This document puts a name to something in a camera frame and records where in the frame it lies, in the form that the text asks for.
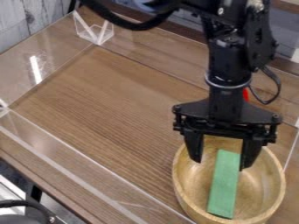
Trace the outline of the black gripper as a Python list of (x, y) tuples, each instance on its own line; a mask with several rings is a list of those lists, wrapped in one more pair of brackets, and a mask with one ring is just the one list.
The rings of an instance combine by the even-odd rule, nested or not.
[(173, 129), (185, 136), (193, 161), (202, 161), (204, 136), (242, 139), (240, 170), (257, 161), (262, 148), (277, 141), (282, 116), (245, 101), (244, 89), (213, 87), (206, 99), (173, 107)]

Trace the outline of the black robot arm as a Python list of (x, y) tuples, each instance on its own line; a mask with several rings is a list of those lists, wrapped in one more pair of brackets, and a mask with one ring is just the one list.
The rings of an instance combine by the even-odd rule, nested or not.
[(257, 161), (262, 148), (277, 141), (282, 116), (252, 104), (244, 96), (253, 73), (273, 79), (268, 63), (277, 53), (270, 28), (269, 0), (145, 0), (146, 8), (164, 14), (185, 8), (201, 15), (210, 49), (208, 99), (173, 107), (173, 128), (185, 137), (190, 158), (202, 161), (206, 136), (241, 139), (242, 170)]

